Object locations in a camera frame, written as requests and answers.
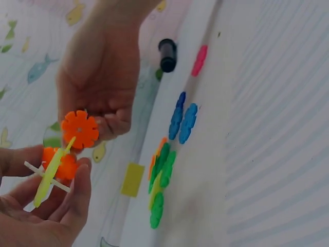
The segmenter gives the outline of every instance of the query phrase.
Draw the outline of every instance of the blue fish print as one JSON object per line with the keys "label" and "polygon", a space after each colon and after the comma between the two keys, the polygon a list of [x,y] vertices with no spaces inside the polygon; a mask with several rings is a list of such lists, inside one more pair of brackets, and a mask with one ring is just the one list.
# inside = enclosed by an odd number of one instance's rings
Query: blue fish print
{"label": "blue fish print", "polygon": [[47,70],[48,66],[51,63],[57,62],[58,59],[51,60],[49,55],[46,54],[45,61],[42,63],[35,63],[33,67],[30,69],[28,76],[27,76],[27,83],[31,84],[37,81]]}

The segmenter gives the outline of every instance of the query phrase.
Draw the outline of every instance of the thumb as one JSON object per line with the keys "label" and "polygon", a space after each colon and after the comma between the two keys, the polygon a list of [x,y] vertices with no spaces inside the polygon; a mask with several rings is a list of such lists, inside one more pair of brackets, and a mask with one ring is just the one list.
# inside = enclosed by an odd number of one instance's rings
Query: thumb
{"label": "thumb", "polygon": [[31,175],[32,171],[24,166],[24,162],[27,161],[39,167],[42,153],[42,145],[22,149],[0,148],[0,176],[24,177]]}
{"label": "thumb", "polygon": [[68,211],[61,220],[69,228],[70,239],[75,239],[87,222],[91,193],[90,168],[88,164],[82,164],[74,179]]}

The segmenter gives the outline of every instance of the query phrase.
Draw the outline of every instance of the wrist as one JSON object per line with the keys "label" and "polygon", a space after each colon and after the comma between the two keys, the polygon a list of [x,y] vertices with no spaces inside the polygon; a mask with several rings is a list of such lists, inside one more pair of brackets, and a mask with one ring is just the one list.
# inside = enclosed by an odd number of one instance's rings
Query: wrist
{"label": "wrist", "polygon": [[97,0],[95,18],[105,25],[140,27],[160,0]]}

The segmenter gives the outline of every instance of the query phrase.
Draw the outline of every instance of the striped surface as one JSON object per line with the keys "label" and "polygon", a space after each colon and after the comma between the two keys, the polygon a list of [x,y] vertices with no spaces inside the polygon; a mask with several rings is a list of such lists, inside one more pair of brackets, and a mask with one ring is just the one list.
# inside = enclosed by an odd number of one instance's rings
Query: striped surface
{"label": "striped surface", "polygon": [[328,246],[329,4],[247,2],[259,12],[232,82],[230,246]]}

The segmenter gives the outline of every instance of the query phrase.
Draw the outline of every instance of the black marker cap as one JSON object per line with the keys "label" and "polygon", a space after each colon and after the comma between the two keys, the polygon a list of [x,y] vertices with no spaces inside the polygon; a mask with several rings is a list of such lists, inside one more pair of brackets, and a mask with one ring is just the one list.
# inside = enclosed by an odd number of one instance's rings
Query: black marker cap
{"label": "black marker cap", "polygon": [[174,71],[177,63],[177,46],[171,39],[161,40],[159,43],[161,52],[160,67],[163,72],[170,73]]}

